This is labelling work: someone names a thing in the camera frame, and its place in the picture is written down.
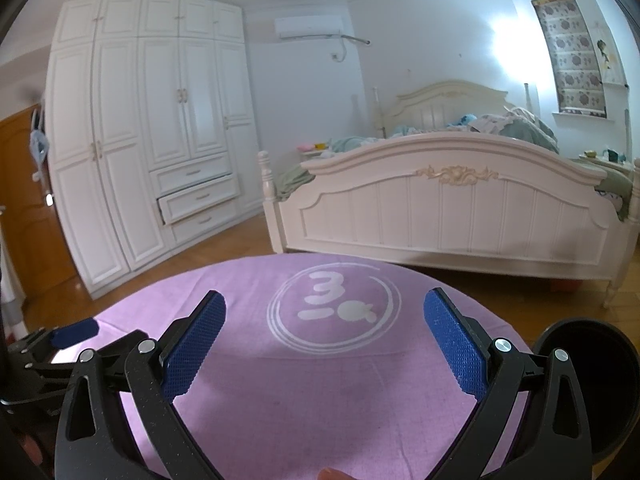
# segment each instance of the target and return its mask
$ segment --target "purple tablecloth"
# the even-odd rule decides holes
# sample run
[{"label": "purple tablecloth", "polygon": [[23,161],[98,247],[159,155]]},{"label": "purple tablecloth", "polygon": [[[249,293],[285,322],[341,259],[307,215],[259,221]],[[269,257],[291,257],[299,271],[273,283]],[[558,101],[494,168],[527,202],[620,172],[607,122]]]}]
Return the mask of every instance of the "purple tablecloth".
[{"label": "purple tablecloth", "polygon": [[[226,324],[175,407],[226,480],[315,480],[326,466],[363,480],[418,480],[474,406],[422,313],[442,286],[492,337],[527,347],[510,325],[437,280],[331,254],[244,258],[155,283],[97,317],[100,334],[56,360],[75,360],[140,328],[158,338],[210,289]],[[132,430],[150,468],[165,473],[133,402]],[[516,417],[508,428],[513,431]],[[488,470],[500,465],[505,432]]]}]

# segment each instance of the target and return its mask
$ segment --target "wooden floor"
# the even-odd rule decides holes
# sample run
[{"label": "wooden floor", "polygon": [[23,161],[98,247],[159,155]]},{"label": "wooden floor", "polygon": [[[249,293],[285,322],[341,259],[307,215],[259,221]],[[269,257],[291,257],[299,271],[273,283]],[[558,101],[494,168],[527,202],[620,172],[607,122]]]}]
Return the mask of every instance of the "wooden floor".
[{"label": "wooden floor", "polygon": [[[107,295],[92,300],[79,280],[50,290],[24,308],[27,327],[63,326],[94,316],[141,288],[198,267],[241,258],[271,254],[262,215],[215,235],[140,274]],[[584,282],[577,292],[551,292],[549,280],[491,276],[453,270],[423,269],[475,298],[510,323],[532,345],[542,331],[557,320],[588,316],[619,327],[640,348],[640,248],[636,249],[628,276],[612,306],[600,306],[606,282]]]}]

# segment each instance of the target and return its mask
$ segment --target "open drawer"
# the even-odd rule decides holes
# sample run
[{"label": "open drawer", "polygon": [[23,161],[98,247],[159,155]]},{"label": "open drawer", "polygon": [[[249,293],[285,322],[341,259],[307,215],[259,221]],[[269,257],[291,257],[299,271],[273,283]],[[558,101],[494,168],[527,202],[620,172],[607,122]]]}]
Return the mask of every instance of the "open drawer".
[{"label": "open drawer", "polygon": [[172,224],[171,232],[175,242],[183,244],[215,227],[231,222],[237,216],[238,204],[236,200],[228,200]]},{"label": "open drawer", "polygon": [[229,173],[231,162],[228,154],[217,153],[152,171],[150,175],[154,193],[159,198]]},{"label": "open drawer", "polygon": [[158,205],[164,223],[173,224],[236,196],[238,181],[229,175],[159,198]]}]

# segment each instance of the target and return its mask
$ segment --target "headboard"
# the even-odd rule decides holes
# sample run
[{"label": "headboard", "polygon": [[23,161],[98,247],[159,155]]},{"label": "headboard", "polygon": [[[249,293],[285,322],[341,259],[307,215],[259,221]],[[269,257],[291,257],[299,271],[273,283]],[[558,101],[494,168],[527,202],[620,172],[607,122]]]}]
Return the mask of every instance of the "headboard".
[{"label": "headboard", "polygon": [[398,103],[386,113],[378,114],[376,127],[384,126],[387,136],[399,124],[422,130],[436,130],[456,123],[465,114],[504,113],[507,92],[468,81],[450,80],[436,83],[411,94],[399,95]]}]

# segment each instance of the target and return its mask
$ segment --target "white circle logo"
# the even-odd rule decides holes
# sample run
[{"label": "white circle logo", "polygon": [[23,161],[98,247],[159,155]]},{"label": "white circle logo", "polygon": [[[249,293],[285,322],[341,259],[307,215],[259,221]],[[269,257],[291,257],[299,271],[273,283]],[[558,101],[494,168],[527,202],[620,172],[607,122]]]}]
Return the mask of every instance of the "white circle logo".
[{"label": "white circle logo", "polygon": [[400,314],[389,272],[355,262],[301,270],[282,284],[267,309],[271,333],[308,354],[336,354],[383,336]]}]

